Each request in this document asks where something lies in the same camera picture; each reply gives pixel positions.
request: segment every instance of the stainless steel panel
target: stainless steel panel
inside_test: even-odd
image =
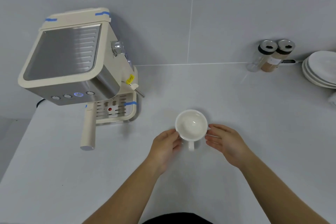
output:
[[[103,66],[101,72],[88,81],[27,88],[27,90],[57,105],[70,105],[111,99],[118,94],[120,85],[107,68]],[[86,92],[94,92],[94,95],[87,94]],[[53,96],[60,97],[60,99],[53,99]]]
[[[99,25],[44,31],[23,74],[26,81],[90,71],[95,66]]]

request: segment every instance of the white coffee cup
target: white coffee cup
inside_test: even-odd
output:
[[[188,141],[188,149],[194,151],[194,142],[205,136],[208,130],[208,122],[201,112],[185,110],[177,116],[175,129],[182,139]]]

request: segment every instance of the yellow warning sticker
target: yellow warning sticker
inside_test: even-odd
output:
[[[127,84],[131,84],[133,80],[134,80],[134,75],[131,74],[131,75],[129,76],[129,78],[127,79],[126,83],[127,83]]]

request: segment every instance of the forearm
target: forearm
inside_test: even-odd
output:
[[[244,160],[241,172],[272,224],[327,224],[256,155]]]
[[[138,223],[159,176],[157,168],[146,159],[83,224]]]

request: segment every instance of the power cord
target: power cord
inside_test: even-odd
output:
[[[42,103],[44,100],[45,100],[45,98],[42,99],[42,100],[40,100],[40,101],[36,104],[36,108],[39,107],[40,103]]]

